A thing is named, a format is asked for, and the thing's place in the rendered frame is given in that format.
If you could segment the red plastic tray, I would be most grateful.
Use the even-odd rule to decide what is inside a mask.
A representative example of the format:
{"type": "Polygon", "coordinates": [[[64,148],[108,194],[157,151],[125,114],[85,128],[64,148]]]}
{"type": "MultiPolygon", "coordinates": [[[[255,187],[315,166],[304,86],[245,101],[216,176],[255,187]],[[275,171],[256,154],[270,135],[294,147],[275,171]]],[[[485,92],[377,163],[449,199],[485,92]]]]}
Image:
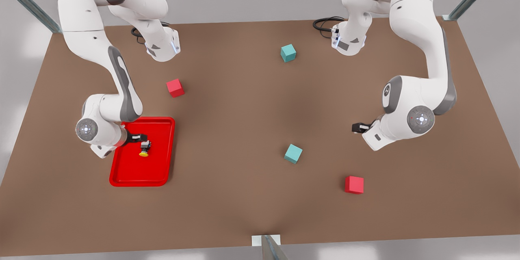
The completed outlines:
{"type": "Polygon", "coordinates": [[[151,142],[147,156],[141,156],[141,142],[115,150],[109,182],[112,186],[162,186],[169,176],[175,120],[171,117],[140,117],[123,125],[132,134],[146,134],[151,142]]]}

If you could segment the teal cube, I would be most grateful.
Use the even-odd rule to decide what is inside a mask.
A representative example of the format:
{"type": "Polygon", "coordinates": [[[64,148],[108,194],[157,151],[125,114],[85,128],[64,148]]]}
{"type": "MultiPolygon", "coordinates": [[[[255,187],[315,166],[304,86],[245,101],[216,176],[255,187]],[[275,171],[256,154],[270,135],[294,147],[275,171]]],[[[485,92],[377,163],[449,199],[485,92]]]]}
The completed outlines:
{"type": "Polygon", "coordinates": [[[292,164],[297,164],[302,152],[303,150],[300,147],[291,144],[285,152],[284,159],[292,164]]]}
{"type": "Polygon", "coordinates": [[[282,60],[286,63],[295,59],[297,51],[292,44],[281,47],[280,55],[282,60]]]}

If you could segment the red cube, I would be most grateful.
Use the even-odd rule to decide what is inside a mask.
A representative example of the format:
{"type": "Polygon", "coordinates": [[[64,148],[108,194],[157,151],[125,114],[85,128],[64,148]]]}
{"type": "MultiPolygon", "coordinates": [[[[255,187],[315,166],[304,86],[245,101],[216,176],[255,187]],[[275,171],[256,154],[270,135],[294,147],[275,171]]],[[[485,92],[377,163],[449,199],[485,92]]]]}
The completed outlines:
{"type": "Polygon", "coordinates": [[[364,178],[349,175],[345,178],[344,191],[360,195],[364,193],[364,178]]]}
{"type": "Polygon", "coordinates": [[[167,89],[172,98],[184,95],[184,88],[179,79],[174,79],[167,82],[167,89]]]}

